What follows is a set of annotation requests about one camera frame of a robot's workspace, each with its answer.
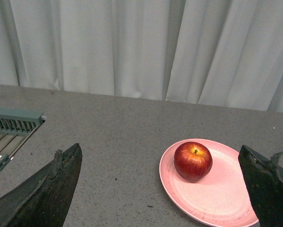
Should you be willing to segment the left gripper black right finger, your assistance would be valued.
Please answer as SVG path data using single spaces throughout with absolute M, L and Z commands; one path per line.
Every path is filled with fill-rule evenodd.
M 283 227 L 283 151 L 270 159 L 243 145 L 239 165 L 251 206 L 262 227 Z

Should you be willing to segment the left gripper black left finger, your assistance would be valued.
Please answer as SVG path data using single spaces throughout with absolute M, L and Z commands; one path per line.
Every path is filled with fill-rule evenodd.
M 82 150 L 78 143 L 0 198 L 0 227 L 61 227 L 78 183 Z

